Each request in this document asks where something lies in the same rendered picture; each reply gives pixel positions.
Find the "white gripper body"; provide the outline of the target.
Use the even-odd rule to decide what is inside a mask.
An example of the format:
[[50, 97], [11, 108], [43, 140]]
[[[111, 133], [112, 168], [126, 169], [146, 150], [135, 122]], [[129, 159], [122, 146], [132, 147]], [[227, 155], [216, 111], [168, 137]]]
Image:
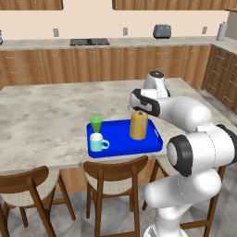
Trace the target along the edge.
[[130, 100], [128, 109], [129, 111], [135, 112], [135, 111], [141, 111], [144, 109], [144, 106], [141, 104], [141, 90], [140, 89], [134, 89], [130, 94]]

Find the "yellow pitcher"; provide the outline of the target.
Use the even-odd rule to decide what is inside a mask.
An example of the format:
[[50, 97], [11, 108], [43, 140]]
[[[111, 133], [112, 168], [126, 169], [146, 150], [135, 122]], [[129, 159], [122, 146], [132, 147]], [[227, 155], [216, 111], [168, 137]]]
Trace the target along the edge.
[[144, 112], [131, 114], [130, 137], [134, 140], [143, 140], [146, 137], [148, 115]]

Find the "blue tray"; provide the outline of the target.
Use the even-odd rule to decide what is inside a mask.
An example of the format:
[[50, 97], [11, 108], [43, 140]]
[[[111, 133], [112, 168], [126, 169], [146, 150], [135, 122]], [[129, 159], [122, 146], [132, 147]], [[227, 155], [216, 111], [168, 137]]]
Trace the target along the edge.
[[160, 152], [163, 149], [163, 140], [158, 133], [155, 124], [148, 119], [146, 137], [141, 140], [133, 140], [130, 137], [129, 119], [105, 120], [102, 122], [101, 133], [110, 146], [100, 152], [93, 152], [90, 146], [90, 135], [93, 133], [91, 123], [86, 126], [88, 155], [92, 158], [126, 156]]

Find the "green cup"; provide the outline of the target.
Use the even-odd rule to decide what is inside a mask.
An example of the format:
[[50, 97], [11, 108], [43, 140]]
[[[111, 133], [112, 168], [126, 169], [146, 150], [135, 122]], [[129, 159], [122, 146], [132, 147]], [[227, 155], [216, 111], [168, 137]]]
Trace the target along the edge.
[[93, 129], [93, 133], [100, 133], [102, 128], [102, 117], [101, 116], [92, 116], [90, 117], [90, 123]]

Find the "teal mug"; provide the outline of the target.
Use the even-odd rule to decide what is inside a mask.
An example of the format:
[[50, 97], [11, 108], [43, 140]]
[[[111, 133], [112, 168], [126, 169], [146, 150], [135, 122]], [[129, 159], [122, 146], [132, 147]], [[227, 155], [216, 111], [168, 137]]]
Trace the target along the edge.
[[93, 133], [90, 135], [90, 145], [93, 152], [101, 152], [108, 149], [110, 143], [103, 138], [101, 133]]

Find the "wooden base cupboards long run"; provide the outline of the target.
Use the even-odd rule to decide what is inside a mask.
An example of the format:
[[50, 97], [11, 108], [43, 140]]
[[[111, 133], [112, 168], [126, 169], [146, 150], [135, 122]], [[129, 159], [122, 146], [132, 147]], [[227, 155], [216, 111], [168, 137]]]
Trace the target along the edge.
[[150, 71], [200, 89], [210, 45], [15, 50], [0, 52], [5, 86], [143, 80]]

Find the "grey toaster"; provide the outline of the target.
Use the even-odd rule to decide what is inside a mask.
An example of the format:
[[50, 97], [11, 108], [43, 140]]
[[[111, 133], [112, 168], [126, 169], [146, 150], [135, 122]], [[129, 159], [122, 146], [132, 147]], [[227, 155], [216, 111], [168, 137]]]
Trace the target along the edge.
[[156, 39], [169, 39], [171, 37], [171, 26], [168, 24], [156, 24], [153, 36]]

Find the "black hob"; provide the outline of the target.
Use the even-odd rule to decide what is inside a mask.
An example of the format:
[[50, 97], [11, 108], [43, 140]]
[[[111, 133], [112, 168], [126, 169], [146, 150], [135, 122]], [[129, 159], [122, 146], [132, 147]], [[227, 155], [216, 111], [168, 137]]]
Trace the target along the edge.
[[71, 39], [70, 46], [81, 45], [110, 45], [107, 38], [93, 38], [93, 39]]

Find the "wooden base cupboards side run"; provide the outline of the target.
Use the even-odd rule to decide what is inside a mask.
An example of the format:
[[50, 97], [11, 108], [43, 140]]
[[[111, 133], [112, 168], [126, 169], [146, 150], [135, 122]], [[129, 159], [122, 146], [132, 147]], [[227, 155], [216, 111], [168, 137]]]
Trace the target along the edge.
[[202, 88], [237, 115], [237, 55], [212, 46]]

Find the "grey paper towel roll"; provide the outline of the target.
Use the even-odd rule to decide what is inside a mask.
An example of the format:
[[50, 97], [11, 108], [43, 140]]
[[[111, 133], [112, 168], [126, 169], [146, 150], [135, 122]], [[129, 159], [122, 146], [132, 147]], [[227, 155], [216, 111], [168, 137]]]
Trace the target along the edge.
[[227, 28], [228, 28], [228, 24], [226, 22], [223, 22], [219, 25], [218, 35], [217, 35], [217, 40], [218, 41], [223, 41], [224, 40]]

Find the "wooden wall cupboards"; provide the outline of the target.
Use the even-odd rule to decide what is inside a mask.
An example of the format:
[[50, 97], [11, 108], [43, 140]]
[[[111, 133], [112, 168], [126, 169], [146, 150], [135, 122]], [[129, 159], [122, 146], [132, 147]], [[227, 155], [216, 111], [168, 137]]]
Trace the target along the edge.
[[226, 10], [237, 12], [237, 0], [112, 0], [114, 10]]
[[63, 0], [0, 0], [0, 10], [62, 10]]

